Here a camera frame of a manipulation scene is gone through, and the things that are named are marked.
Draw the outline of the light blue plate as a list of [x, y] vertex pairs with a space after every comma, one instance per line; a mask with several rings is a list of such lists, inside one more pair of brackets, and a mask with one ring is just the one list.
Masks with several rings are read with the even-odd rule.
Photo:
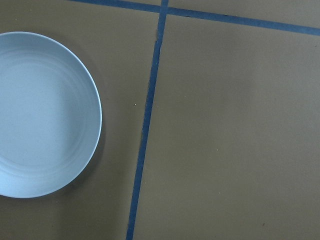
[[47, 36], [0, 35], [0, 193], [35, 198], [72, 182], [90, 162], [102, 106], [82, 61]]

